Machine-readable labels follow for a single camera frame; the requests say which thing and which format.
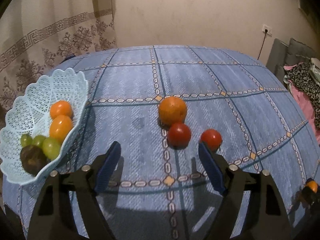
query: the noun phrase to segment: blue gripper pad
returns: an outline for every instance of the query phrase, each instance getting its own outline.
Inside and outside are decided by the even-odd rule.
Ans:
[[[121,156],[120,143],[114,142],[109,150],[109,155],[105,159],[102,167],[97,172],[96,185],[94,187],[94,191],[97,194],[106,190],[109,184],[110,177],[114,172]]]
[[[199,143],[199,159],[204,167],[215,191],[221,195],[227,190],[223,182],[223,174],[204,143]]]

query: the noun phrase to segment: leopard print fabric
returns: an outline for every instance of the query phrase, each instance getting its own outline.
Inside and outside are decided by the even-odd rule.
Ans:
[[[315,127],[320,129],[320,86],[311,78],[309,68],[310,62],[300,63],[287,72],[295,87],[308,95],[316,112]]]

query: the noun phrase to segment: denim patterned fabric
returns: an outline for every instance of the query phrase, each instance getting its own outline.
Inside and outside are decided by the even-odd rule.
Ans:
[[[201,133],[214,128],[219,154],[245,171],[271,172],[294,227],[305,210],[296,193],[320,181],[320,151],[293,97],[260,62],[236,51],[192,46],[111,49],[74,57],[57,68],[83,71],[89,101],[82,128],[61,172],[74,171],[103,154],[113,141],[122,157],[109,187],[97,199],[114,235],[129,239],[203,239],[221,204],[198,154]],[[157,124],[162,98],[185,100],[192,139],[172,150]],[[42,183],[4,183],[4,201],[21,217],[25,232]],[[245,192],[233,236],[240,233]],[[70,193],[79,233],[87,236]]]

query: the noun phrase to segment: scalloped basket rim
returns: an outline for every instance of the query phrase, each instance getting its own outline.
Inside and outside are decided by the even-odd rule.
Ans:
[[[75,76],[77,76],[77,75],[82,76],[83,80],[84,80],[85,83],[86,83],[86,91],[87,91],[86,94],[88,95],[89,84],[88,84],[88,81],[86,80],[85,75],[84,75],[84,73],[83,73],[82,71],[79,71],[78,73],[76,73],[73,68],[67,68],[66,70],[56,69],[56,70],[54,70],[54,71],[52,72],[52,75],[53,75],[55,72],[61,72],[61,73],[66,73],[66,72],[67,72],[67,73],[71,73],[71,74],[73,74],[73,75],[75,75]],[[44,79],[44,78],[49,78],[49,79],[50,79],[50,78],[52,78],[52,76],[42,75],[41,77],[38,78],[38,80],[37,80],[36,83],[31,83],[31,84],[29,84],[29,85],[27,86],[27,88],[26,88],[26,91],[27,91],[28,87],[30,87],[30,86],[32,86],[32,85],[34,85],[34,84],[37,84],[40,80],[42,80],[42,79]],[[6,113],[6,115],[5,115],[5,123],[6,123],[6,126],[5,126],[4,128],[7,127],[7,114],[16,110],[16,104],[17,104],[17,99],[18,99],[18,98],[26,98],[26,99],[27,99],[28,97],[27,97],[26,94],[24,94],[23,96],[18,96],[18,97],[14,100],[13,105],[12,105],[12,109],[10,109],[10,110]],[[81,111],[79,112],[79,117],[81,117],[81,116],[83,115],[83,113],[84,113],[84,108],[85,108],[85,104],[87,103],[87,100],[88,100],[88,96],[86,97],[86,99],[85,99],[84,102],[82,103],[82,106],[81,106],[81,108],[80,108]],[[24,186],[24,185],[27,185],[27,184],[36,182],[36,181],[39,180],[41,177],[47,176],[47,174],[46,174],[47,168],[49,168],[49,170],[50,170],[51,168],[54,168],[54,167],[56,167],[56,166],[58,165],[58,163],[60,162],[60,160],[63,158],[63,156],[62,156],[62,154],[61,154],[62,149],[64,148],[64,146],[65,146],[66,142],[68,141],[69,137],[70,137],[76,130],[79,130],[80,125],[81,125],[81,121],[82,121],[82,118],[79,118],[79,119],[77,120],[76,124],[74,125],[74,127],[73,127],[73,128],[71,129],[71,131],[68,133],[67,137],[65,138],[65,140],[63,141],[63,143],[62,143],[62,145],[61,145],[61,149],[60,149],[60,153],[59,153],[58,157],[57,157],[56,159],[54,159],[53,161],[49,162],[46,166],[44,166],[44,167],[41,169],[41,171],[39,171],[39,173],[38,173],[35,177],[33,177],[32,179],[29,179],[29,180],[23,181],[23,182],[11,180],[10,177],[8,176],[5,168],[4,168],[4,166],[5,166],[5,159],[1,158],[3,162],[0,164],[0,169],[1,169],[2,173],[3,173],[4,175],[6,175],[7,181],[10,182],[10,183],[13,183],[13,184],[19,184],[19,185],[21,185],[21,186]],[[1,145],[2,145],[2,144],[0,143],[0,157],[2,157],[2,156],[1,156],[1,148],[2,148]]]

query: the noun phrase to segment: pile of clothes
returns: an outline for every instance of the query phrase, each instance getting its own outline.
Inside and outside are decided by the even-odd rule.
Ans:
[[[284,82],[301,107],[320,144],[320,61],[316,58],[284,66]]]

